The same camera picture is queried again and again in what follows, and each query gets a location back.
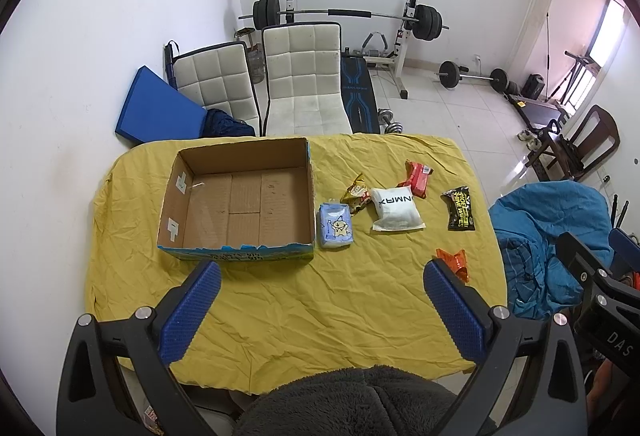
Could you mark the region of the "orange snack packet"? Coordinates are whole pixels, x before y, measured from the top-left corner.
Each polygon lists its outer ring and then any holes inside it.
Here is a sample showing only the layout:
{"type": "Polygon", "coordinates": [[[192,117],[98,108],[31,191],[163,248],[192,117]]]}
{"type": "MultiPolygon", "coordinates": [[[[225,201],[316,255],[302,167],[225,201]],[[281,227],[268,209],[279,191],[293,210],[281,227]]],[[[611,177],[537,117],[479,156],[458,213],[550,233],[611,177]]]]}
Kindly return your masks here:
{"type": "Polygon", "coordinates": [[[449,253],[442,249],[436,250],[436,257],[442,260],[461,281],[469,282],[468,260],[463,249],[456,253],[449,253]]]}

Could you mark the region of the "black shoe wipes pack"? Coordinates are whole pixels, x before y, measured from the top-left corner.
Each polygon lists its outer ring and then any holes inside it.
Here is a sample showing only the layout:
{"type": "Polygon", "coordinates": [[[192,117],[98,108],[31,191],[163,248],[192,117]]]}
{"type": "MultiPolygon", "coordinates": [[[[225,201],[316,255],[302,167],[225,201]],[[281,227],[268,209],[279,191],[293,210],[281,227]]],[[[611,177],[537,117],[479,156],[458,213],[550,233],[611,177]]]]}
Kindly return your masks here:
{"type": "Polygon", "coordinates": [[[442,193],[448,208],[448,229],[468,231],[475,229],[471,194],[468,186],[460,186],[442,193]]]}

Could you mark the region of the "red snack packet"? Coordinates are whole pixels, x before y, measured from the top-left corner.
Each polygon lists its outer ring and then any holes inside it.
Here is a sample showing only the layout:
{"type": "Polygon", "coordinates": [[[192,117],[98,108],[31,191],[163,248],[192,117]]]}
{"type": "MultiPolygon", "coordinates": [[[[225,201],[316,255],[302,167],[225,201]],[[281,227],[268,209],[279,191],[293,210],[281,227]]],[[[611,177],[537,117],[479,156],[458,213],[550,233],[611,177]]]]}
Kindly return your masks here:
{"type": "Polygon", "coordinates": [[[406,161],[407,177],[405,181],[398,184],[398,187],[409,187],[413,196],[421,199],[426,198],[427,184],[433,169],[420,162],[406,161]]]}

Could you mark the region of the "white pouch with lettering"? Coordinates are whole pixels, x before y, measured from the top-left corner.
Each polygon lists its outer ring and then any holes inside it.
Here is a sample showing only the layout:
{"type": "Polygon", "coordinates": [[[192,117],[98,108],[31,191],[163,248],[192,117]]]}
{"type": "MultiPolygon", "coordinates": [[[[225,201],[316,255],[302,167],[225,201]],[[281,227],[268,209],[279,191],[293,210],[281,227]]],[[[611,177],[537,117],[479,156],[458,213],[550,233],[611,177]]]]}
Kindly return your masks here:
{"type": "Polygon", "coordinates": [[[370,196],[378,215],[378,219],[372,224],[373,231],[394,233],[425,227],[409,187],[372,188],[370,196]]]}

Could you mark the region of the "yellow snack packet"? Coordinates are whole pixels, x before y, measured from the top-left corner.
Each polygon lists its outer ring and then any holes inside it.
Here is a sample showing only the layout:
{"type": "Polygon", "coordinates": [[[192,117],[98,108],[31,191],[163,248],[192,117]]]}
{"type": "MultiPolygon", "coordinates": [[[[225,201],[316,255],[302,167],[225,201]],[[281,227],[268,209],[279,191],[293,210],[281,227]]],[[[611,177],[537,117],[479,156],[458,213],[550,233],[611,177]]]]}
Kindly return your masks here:
{"type": "Polygon", "coordinates": [[[348,186],[340,202],[347,205],[352,214],[363,210],[371,202],[370,190],[362,173],[359,173],[348,186]]]}

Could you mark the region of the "blue tissue pack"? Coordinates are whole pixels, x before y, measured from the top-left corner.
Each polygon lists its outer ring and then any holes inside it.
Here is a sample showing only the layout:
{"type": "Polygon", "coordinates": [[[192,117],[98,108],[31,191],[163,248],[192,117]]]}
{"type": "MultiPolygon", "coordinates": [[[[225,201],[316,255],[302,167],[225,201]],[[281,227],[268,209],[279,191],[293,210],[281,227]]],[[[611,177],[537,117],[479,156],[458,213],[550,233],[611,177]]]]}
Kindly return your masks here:
{"type": "Polygon", "coordinates": [[[319,242],[323,248],[337,249],[354,242],[352,215],[344,203],[322,203],[318,211],[319,242]]]}

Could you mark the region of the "dark wooden chair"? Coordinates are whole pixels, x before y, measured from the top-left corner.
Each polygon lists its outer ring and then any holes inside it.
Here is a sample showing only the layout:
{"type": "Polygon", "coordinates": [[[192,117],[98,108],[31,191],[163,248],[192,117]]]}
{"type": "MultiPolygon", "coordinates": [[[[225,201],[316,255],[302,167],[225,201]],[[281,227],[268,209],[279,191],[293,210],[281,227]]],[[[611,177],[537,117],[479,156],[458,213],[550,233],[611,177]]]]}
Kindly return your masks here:
{"type": "Polygon", "coordinates": [[[560,123],[552,119],[537,136],[540,145],[528,155],[525,167],[531,167],[542,155],[557,164],[564,179],[579,182],[611,157],[620,147],[620,132],[613,116],[593,105],[570,138],[563,135],[560,123]]]}

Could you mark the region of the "barbell on floor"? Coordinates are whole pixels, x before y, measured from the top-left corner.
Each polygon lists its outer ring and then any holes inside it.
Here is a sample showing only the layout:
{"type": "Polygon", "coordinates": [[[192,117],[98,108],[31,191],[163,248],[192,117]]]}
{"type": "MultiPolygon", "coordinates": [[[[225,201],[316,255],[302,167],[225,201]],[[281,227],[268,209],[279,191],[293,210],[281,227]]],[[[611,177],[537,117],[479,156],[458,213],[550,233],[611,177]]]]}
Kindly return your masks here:
{"type": "Polygon", "coordinates": [[[468,69],[450,62],[450,60],[445,60],[439,66],[436,76],[446,89],[454,89],[463,79],[488,82],[492,89],[498,93],[506,92],[509,84],[508,75],[501,68],[495,68],[489,76],[482,76],[481,74],[470,74],[468,69]]]}

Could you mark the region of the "chrome dumbbell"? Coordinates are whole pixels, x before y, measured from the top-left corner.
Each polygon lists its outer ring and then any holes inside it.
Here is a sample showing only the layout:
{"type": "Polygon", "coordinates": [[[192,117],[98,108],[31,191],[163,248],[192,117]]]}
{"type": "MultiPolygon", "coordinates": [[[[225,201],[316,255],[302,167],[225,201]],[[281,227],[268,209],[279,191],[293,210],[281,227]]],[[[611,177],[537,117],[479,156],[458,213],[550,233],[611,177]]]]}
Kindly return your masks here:
{"type": "Polygon", "coordinates": [[[381,126],[384,134],[401,134],[404,127],[394,120],[393,111],[390,109],[378,109],[378,125],[381,126]]]}

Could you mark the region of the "open cardboard box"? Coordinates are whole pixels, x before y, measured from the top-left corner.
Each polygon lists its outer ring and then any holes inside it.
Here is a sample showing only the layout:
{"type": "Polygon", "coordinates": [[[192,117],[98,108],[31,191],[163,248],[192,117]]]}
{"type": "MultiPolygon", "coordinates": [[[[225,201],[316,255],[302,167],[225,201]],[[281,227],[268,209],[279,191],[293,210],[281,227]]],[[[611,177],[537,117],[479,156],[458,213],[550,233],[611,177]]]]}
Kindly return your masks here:
{"type": "Polygon", "coordinates": [[[314,239],[306,138],[232,138],[178,151],[157,248],[180,260],[217,263],[308,260],[314,239]]]}

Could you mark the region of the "black blue bench pad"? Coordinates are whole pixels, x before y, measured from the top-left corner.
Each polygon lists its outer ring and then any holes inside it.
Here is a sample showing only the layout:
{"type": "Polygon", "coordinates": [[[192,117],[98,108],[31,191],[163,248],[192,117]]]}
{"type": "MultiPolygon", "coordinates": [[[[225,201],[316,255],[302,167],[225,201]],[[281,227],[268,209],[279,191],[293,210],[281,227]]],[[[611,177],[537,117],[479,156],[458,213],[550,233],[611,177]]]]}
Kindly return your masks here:
{"type": "Polygon", "coordinates": [[[380,133],[371,76],[362,57],[342,56],[341,95],[352,132],[380,133]]]}

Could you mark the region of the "blue foam mat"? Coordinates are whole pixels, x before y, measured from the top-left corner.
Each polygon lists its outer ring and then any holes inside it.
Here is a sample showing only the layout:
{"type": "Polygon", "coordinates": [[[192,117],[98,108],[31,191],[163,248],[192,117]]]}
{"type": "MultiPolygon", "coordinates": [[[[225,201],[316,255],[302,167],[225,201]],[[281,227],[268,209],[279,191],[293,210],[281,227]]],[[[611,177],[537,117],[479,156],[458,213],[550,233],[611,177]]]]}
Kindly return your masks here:
{"type": "Polygon", "coordinates": [[[134,144],[200,138],[206,110],[147,66],[138,69],[115,127],[134,144]]]}

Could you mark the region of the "dark blue knitted cloth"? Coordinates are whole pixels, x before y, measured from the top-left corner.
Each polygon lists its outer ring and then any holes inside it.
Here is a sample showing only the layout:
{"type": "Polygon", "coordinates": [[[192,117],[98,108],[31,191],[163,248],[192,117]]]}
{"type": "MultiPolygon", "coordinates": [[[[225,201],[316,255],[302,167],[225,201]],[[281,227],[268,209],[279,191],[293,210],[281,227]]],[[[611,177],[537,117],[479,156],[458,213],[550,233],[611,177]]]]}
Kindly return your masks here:
{"type": "Polygon", "coordinates": [[[254,137],[254,127],[220,109],[212,108],[206,112],[201,137],[243,136],[254,137]]]}

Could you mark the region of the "white weight bench rack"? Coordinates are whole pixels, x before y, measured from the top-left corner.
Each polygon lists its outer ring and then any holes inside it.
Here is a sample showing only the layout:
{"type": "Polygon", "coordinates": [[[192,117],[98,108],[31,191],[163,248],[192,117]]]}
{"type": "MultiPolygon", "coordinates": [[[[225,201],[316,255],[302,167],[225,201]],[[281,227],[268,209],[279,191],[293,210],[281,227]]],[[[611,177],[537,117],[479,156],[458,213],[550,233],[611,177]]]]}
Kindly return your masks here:
{"type": "MultiPolygon", "coordinates": [[[[413,9],[418,5],[419,0],[405,0],[402,15],[412,15],[413,9]]],[[[285,0],[285,10],[297,10],[294,0],[285,0]]],[[[295,22],[294,18],[285,18],[287,24],[295,22]]],[[[370,64],[381,65],[390,73],[390,78],[395,84],[399,97],[406,100],[409,96],[405,83],[402,82],[402,71],[404,70],[405,60],[408,52],[409,38],[411,32],[407,25],[400,23],[396,32],[393,49],[385,58],[378,56],[366,56],[366,60],[370,64]]]]}

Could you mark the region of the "white padded chair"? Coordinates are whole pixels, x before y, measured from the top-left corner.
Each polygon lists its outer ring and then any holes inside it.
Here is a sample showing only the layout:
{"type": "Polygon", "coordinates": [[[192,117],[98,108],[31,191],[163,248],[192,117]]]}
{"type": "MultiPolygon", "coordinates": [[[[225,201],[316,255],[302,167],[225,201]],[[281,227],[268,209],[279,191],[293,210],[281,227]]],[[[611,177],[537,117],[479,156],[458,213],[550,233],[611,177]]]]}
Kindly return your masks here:
{"type": "Polygon", "coordinates": [[[206,110],[219,109],[262,135],[255,86],[242,41],[220,43],[172,59],[177,91],[206,110]]]}
{"type": "Polygon", "coordinates": [[[341,93],[342,30],[337,22],[298,22],[262,30],[266,136],[350,134],[341,93]]]}

